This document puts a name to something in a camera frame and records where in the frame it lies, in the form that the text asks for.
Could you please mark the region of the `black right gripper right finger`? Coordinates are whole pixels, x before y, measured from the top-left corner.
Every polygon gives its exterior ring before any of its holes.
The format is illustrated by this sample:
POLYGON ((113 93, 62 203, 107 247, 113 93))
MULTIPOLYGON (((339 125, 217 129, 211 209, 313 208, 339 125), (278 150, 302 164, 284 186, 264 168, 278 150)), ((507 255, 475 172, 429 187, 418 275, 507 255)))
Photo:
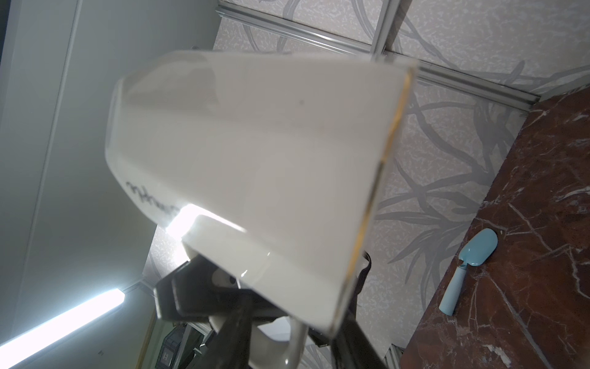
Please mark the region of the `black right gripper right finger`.
POLYGON ((343 323, 330 343, 333 368, 387 368, 356 320, 357 300, 372 267, 370 255, 364 252, 363 257, 368 265, 360 271, 356 279, 356 286, 343 323))

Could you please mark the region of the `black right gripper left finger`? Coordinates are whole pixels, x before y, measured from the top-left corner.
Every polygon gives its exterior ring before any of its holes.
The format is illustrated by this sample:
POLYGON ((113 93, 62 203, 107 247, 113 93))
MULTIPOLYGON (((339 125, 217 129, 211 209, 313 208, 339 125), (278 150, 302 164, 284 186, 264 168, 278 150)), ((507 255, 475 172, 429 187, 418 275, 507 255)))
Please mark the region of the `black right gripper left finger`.
POLYGON ((250 296, 239 298, 227 314, 210 316, 216 330, 209 349, 187 368, 249 368, 254 303, 250 296))

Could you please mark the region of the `white ceramic mug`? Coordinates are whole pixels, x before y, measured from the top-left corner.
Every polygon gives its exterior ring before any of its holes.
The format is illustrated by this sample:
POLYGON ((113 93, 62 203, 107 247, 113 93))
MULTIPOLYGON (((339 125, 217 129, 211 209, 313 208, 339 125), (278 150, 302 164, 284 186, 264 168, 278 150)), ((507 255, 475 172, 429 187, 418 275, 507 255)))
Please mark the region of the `white ceramic mug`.
POLYGON ((120 78, 106 162, 188 257, 156 284, 158 317, 210 324, 250 296, 249 368, 330 348, 417 72, 404 57, 186 50, 120 78))

